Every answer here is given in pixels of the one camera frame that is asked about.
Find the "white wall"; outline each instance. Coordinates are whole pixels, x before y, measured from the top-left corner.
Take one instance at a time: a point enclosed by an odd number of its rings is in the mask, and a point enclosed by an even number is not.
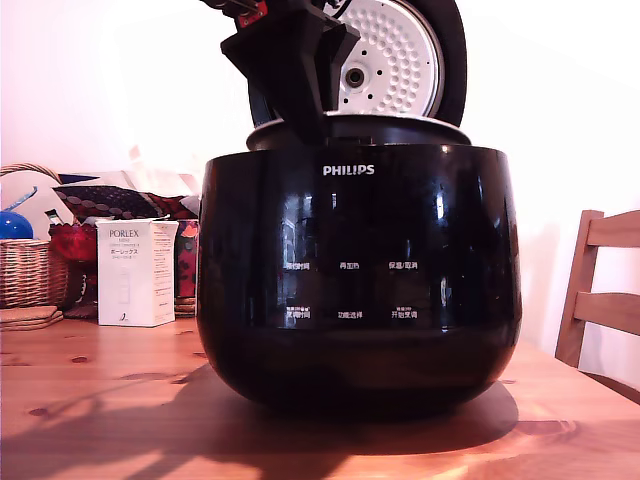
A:
[[[3,163],[198,171],[244,147],[235,30],[197,0],[2,0]]]
[[[463,129],[508,153],[522,252],[522,336],[555,350],[581,210],[640,208],[640,5],[458,0]],[[640,293],[640,255],[601,249],[594,291]],[[640,387],[640,338],[588,325],[581,368]]]
[[[640,208],[636,3],[458,0],[463,128],[510,156],[522,335],[549,353],[580,211]],[[243,150],[245,83],[218,46],[232,31],[197,0],[2,0],[2,162],[104,171],[127,168],[138,145],[197,172]],[[602,250],[595,287],[640,292],[640,255]],[[640,339],[589,326],[582,368],[640,386],[639,361]]]

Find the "blue ball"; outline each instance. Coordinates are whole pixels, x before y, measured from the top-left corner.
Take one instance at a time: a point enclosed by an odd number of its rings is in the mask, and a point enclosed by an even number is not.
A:
[[[29,220],[15,212],[0,212],[0,239],[33,238]]]

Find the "philips logo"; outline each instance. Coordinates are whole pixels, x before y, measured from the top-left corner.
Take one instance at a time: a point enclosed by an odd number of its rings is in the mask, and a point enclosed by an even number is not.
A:
[[[373,165],[325,165],[322,167],[322,175],[373,175]]]

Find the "wicker basket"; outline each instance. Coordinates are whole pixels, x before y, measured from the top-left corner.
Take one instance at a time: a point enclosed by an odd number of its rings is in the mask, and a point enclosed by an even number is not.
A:
[[[61,183],[55,172],[28,163],[0,168],[0,177],[19,171],[40,172]],[[69,265],[49,248],[48,241],[0,240],[0,308],[62,307],[75,300],[70,294],[75,283]]]

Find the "white box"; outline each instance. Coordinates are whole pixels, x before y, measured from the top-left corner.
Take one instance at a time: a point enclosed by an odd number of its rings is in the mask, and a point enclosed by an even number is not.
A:
[[[99,220],[98,323],[155,327],[175,320],[178,222]]]

